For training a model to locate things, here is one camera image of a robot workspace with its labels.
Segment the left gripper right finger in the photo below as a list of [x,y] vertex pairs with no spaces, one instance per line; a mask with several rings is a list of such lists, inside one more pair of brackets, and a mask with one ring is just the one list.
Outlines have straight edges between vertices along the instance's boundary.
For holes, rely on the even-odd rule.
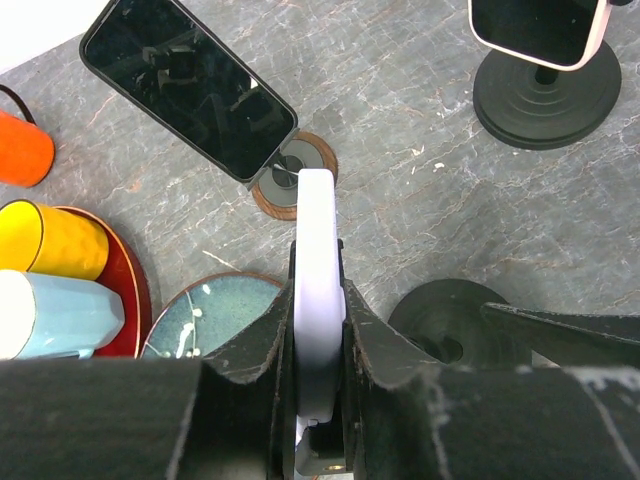
[[345,284],[342,416],[358,479],[635,479],[639,366],[443,364]]

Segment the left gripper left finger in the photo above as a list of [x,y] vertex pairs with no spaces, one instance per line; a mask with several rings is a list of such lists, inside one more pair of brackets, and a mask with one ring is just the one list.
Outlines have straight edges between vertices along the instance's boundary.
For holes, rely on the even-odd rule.
[[289,479],[293,287],[202,359],[1,365],[5,479]]

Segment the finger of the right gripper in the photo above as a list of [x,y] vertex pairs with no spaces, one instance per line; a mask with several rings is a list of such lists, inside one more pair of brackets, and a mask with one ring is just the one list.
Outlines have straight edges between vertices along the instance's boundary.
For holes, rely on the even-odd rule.
[[560,366],[639,366],[637,315],[583,315],[486,303],[482,317]]

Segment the black weighted phone stand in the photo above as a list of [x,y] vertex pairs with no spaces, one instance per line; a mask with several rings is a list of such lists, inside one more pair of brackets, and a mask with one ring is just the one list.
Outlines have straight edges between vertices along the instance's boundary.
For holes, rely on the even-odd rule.
[[531,364],[529,348],[482,317],[486,303],[508,301],[469,280],[434,280],[404,296],[388,324],[447,365],[499,369]]

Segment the lavender case phone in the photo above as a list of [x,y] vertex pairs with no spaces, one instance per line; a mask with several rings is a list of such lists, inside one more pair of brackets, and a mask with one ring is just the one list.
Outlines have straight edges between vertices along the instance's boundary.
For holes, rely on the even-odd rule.
[[334,176],[305,168],[298,173],[294,255],[297,442],[307,428],[332,420],[345,318]]

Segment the black round phone stand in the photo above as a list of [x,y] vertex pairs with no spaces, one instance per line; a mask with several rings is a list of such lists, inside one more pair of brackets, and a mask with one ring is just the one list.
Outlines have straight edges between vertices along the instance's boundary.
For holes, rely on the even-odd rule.
[[550,150],[596,130],[614,108],[622,85],[619,61],[607,43],[574,71],[491,51],[473,85],[473,106],[485,130],[510,146]]

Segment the pink case phone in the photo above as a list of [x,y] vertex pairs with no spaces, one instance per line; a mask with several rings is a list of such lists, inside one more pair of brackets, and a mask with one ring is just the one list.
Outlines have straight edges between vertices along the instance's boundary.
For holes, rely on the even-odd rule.
[[598,52],[613,5],[607,0],[472,0],[468,20],[479,42],[560,71]]

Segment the black phone on wooden stand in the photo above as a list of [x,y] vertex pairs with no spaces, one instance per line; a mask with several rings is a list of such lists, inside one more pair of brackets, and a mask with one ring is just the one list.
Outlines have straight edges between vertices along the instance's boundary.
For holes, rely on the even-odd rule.
[[238,182],[253,182],[298,129],[293,108],[178,1],[109,2],[79,54]]

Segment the teal ceramic plate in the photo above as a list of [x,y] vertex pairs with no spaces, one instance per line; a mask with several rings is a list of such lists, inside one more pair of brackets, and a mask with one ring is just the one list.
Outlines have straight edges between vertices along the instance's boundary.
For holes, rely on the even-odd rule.
[[187,287],[161,312],[141,358],[199,358],[226,343],[260,317],[282,284],[254,273],[223,273]]

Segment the red round tray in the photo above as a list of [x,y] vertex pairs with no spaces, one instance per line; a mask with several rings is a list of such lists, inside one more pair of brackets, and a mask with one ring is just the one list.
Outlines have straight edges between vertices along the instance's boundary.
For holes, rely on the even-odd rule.
[[124,239],[96,215],[71,206],[57,206],[57,209],[97,223],[108,237],[108,260],[96,282],[121,297],[125,322],[118,335],[96,350],[94,357],[138,358],[152,327],[148,281],[138,257]]

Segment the light blue mug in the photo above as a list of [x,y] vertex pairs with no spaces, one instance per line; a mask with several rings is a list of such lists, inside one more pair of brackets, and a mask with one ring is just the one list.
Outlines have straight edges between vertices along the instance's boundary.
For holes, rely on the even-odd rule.
[[122,300],[88,280],[3,270],[1,358],[87,359],[122,330]]

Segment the yellow mug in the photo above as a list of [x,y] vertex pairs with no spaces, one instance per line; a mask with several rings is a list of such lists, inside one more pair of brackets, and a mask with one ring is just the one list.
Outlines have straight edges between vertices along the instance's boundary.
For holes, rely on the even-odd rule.
[[1,267],[95,280],[109,255],[104,229],[90,219],[14,200],[1,207]]

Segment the orange mug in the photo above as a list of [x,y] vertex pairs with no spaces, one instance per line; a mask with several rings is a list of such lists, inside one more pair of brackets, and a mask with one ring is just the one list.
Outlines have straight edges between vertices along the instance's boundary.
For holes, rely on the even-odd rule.
[[22,98],[2,85],[18,107],[23,119],[1,111],[1,182],[31,188],[40,183],[51,170],[56,150],[53,139],[36,124]]

